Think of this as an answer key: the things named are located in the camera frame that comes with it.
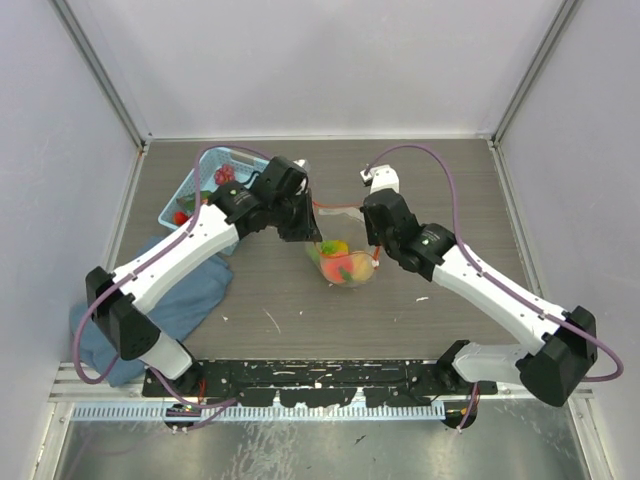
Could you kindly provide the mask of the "green grape bunch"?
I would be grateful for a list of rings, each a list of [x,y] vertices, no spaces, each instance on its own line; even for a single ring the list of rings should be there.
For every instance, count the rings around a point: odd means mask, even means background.
[[[342,253],[334,253],[332,249],[332,242],[335,240],[327,240],[323,242],[315,242],[311,243],[307,247],[307,253],[310,258],[318,262],[321,258],[332,258],[338,254]]]

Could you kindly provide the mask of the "clear zip bag orange zipper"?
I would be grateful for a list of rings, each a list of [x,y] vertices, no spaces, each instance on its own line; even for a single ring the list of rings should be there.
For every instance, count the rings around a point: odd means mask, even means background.
[[[305,251],[332,285],[356,288],[370,283],[378,268],[380,248],[368,242],[358,205],[313,202],[321,242],[308,242]]]

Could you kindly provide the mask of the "orange peach fruit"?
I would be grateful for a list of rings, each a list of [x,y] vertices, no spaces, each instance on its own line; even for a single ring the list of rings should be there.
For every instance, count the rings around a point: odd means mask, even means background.
[[[353,261],[350,256],[322,257],[320,268],[330,283],[341,285],[352,281]]]

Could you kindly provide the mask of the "light blue plastic basket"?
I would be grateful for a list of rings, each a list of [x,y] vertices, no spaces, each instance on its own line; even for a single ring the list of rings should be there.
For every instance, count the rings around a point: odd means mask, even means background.
[[[219,170],[224,169],[233,177],[250,185],[257,173],[262,172],[268,161],[257,156],[242,153],[236,149],[217,147],[207,150],[199,161],[199,187],[202,191],[213,192],[218,188],[216,177]],[[174,231],[178,225],[174,222],[174,216],[178,211],[185,211],[178,203],[183,197],[194,198],[196,182],[194,172],[191,171],[175,191],[170,200],[158,215],[158,223],[167,229]]]

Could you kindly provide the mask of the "purple grape bunch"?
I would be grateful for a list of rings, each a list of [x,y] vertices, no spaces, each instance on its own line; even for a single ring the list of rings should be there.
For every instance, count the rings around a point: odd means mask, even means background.
[[[230,164],[223,164],[214,173],[214,181],[218,186],[235,181],[235,170]]]

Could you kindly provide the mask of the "yellow star fruit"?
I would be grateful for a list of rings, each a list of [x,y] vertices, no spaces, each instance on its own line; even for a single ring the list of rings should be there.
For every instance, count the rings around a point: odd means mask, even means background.
[[[349,246],[346,242],[341,240],[335,240],[332,242],[332,249],[334,253],[348,253]]]

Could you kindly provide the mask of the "red strawberries pile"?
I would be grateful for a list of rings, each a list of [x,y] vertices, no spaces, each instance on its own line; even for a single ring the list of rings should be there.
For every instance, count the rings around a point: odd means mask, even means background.
[[[174,213],[173,215],[173,223],[176,226],[182,226],[183,224],[185,224],[188,220],[190,219],[190,216],[187,215],[186,213],[182,212],[182,211],[177,211]]]

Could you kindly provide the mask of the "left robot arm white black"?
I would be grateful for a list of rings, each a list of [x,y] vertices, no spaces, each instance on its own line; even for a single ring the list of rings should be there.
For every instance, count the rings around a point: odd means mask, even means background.
[[[191,395],[200,366],[149,313],[205,260],[268,227],[285,242],[321,241],[303,162],[272,158],[249,185],[230,181],[197,200],[187,223],[144,255],[112,273],[94,268],[85,278],[88,308],[81,322],[93,322],[117,358],[139,360],[176,395]]]

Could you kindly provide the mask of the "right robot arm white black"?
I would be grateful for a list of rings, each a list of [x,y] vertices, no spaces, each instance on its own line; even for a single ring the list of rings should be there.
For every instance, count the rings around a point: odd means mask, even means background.
[[[404,270],[446,288],[477,307],[516,340],[513,345],[456,341],[437,361],[444,390],[459,394],[472,383],[519,384],[538,400],[564,405],[597,359],[591,338],[595,316],[554,305],[522,288],[461,246],[437,224],[421,224],[404,198],[386,188],[361,207],[370,243]]]

